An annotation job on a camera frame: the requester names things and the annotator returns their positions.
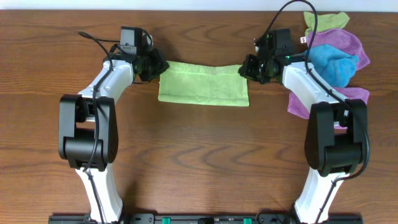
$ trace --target green fabric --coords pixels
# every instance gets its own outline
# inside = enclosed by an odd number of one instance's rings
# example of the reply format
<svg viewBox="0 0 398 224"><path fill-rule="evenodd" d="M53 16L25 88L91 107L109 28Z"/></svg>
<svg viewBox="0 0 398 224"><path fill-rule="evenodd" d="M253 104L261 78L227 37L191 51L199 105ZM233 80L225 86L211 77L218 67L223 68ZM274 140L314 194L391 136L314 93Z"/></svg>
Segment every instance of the green fabric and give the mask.
<svg viewBox="0 0 398 224"><path fill-rule="evenodd" d="M311 12L304 12L304 20L308 26L308 29L305 31L305 36L307 36L311 31L313 31L315 26L315 16ZM318 16L317 32L323 32L333 28L344 28L348 21L349 17L345 12Z"/></svg>
<svg viewBox="0 0 398 224"><path fill-rule="evenodd" d="M249 106L247 80L241 65L209 67L168 62L160 75L159 101L197 105Z"/></svg>

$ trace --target blue cloth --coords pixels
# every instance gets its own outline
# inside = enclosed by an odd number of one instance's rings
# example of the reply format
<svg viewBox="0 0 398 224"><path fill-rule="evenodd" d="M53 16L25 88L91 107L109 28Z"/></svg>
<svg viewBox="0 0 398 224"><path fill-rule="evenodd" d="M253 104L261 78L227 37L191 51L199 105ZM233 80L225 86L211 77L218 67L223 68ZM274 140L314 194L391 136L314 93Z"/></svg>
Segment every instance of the blue cloth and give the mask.
<svg viewBox="0 0 398 224"><path fill-rule="evenodd" d="M346 87L350 78L355 75L359 61L358 56L347 54L328 44L311 48L308 59L329 85L342 88Z"/></svg>

